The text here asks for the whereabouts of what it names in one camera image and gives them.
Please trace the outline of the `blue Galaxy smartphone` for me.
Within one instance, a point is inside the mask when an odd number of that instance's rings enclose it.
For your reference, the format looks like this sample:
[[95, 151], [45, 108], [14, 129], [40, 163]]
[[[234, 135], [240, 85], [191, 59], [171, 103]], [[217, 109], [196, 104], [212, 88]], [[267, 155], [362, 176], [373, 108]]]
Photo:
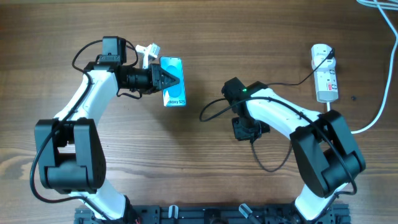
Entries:
[[161, 57], [160, 67], [165, 71], [162, 74], [162, 83], [165, 85], [162, 90], [164, 106], [186, 106], [182, 59], [179, 57]]

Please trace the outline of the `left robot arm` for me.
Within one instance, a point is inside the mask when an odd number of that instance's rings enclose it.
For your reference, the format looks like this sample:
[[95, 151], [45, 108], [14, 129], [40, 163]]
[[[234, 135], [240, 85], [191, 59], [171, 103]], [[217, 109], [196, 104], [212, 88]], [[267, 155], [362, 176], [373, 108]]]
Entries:
[[83, 80], [69, 103], [34, 129], [37, 153], [30, 170], [30, 189], [40, 179], [60, 201], [79, 200], [98, 223], [139, 223], [127, 196], [106, 179], [106, 159], [97, 132], [109, 102], [117, 96], [140, 99], [161, 92], [165, 106], [185, 106], [183, 63], [161, 57], [155, 44], [132, 45], [117, 36], [100, 40], [102, 52], [81, 72]]

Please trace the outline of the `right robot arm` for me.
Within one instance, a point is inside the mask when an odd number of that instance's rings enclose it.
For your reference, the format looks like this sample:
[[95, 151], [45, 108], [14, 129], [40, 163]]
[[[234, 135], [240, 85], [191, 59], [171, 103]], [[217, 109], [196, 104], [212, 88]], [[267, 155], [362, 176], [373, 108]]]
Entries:
[[295, 223], [314, 223], [333, 201], [353, 186], [366, 162], [344, 117], [335, 110], [306, 110], [281, 97], [266, 84], [244, 84], [236, 77], [221, 92], [237, 114], [232, 125], [238, 141], [254, 143], [274, 128], [290, 141], [303, 190], [295, 199], [289, 217]]

